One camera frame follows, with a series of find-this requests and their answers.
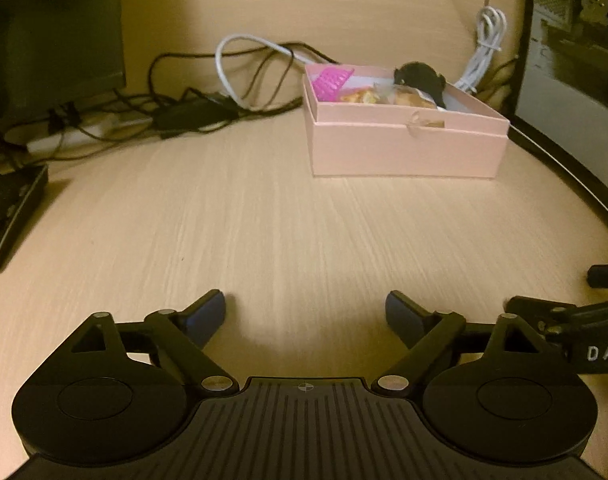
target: metal screw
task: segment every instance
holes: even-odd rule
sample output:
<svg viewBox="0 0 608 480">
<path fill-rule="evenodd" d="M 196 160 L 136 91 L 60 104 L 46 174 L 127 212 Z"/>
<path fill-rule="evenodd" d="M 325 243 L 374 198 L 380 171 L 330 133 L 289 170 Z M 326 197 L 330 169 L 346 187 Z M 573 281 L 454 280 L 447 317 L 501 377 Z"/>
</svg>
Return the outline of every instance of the metal screw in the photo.
<svg viewBox="0 0 608 480">
<path fill-rule="evenodd" d="M 401 375 L 385 375 L 377 380 L 377 384 L 383 389 L 391 390 L 392 392 L 401 392 L 410 385 L 408 379 L 401 377 Z"/>
<path fill-rule="evenodd" d="M 225 392 L 231 386 L 233 386 L 233 381 L 223 375 L 212 375 L 201 382 L 201 387 L 209 392 Z"/>
</svg>

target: monitor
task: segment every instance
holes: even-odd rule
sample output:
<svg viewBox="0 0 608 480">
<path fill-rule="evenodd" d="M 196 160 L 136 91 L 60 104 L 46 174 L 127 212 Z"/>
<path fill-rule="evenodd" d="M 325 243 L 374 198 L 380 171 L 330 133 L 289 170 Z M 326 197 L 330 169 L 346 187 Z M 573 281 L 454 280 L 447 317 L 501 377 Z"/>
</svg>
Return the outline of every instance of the monitor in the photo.
<svg viewBox="0 0 608 480">
<path fill-rule="evenodd" d="M 0 133 L 124 84 L 120 0 L 0 0 Z"/>
<path fill-rule="evenodd" d="M 517 131 L 608 213 L 608 0 L 526 0 L 515 83 Z"/>
</svg>

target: pink comb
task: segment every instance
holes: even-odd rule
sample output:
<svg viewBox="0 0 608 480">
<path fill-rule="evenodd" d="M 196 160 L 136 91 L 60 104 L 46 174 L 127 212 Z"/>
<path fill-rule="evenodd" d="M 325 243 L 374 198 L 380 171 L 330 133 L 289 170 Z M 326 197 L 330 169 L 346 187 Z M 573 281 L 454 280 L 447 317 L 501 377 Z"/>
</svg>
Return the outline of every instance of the pink comb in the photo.
<svg viewBox="0 0 608 480">
<path fill-rule="evenodd" d="M 318 101 L 335 102 L 337 96 L 346 81 L 353 75 L 355 70 L 344 70 L 330 66 L 324 68 L 322 73 L 313 81 L 313 90 Z"/>
</svg>

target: circular pad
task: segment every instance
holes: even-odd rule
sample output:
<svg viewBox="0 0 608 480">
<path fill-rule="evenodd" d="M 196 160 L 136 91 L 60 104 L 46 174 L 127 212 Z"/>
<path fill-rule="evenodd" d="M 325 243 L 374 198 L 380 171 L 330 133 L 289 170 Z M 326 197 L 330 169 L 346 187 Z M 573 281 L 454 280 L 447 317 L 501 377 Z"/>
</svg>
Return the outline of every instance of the circular pad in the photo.
<svg viewBox="0 0 608 480">
<path fill-rule="evenodd" d="M 530 420 L 544 415 L 552 396 L 541 384 L 519 377 L 495 379 L 477 392 L 479 403 L 493 415 L 510 420 Z"/>
<path fill-rule="evenodd" d="M 84 379 L 60 392 L 60 410 L 81 420 L 101 420 L 123 412 L 133 399 L 132 390 L 108 377 Z"/>
<path fill-rule="evenodd" d="M 536 353 L 445 370 L 422 404 L 434 430 L 459 449 L 507 464 L 579 454 L 597 420 L 595 398 L 568 364 Z"/>
</svg>

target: black cable clamp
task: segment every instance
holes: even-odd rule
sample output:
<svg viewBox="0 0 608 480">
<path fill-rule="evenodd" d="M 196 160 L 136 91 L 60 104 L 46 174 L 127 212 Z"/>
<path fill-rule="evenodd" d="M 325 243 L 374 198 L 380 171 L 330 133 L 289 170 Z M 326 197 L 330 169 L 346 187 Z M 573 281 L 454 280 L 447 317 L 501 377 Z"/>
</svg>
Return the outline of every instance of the black cable clamp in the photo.
<svg viewBox="0 0 608 480">
<path fill-rule="evenodd" d="M 588 284 L 608 288 L 608 266 L 592 266 Z M 571 303 L 516 296 L 506 312 L 522 317 L 557 346 L 577 374 L 608 374 L 608 301 L 578 308 Z"/>
</svg>

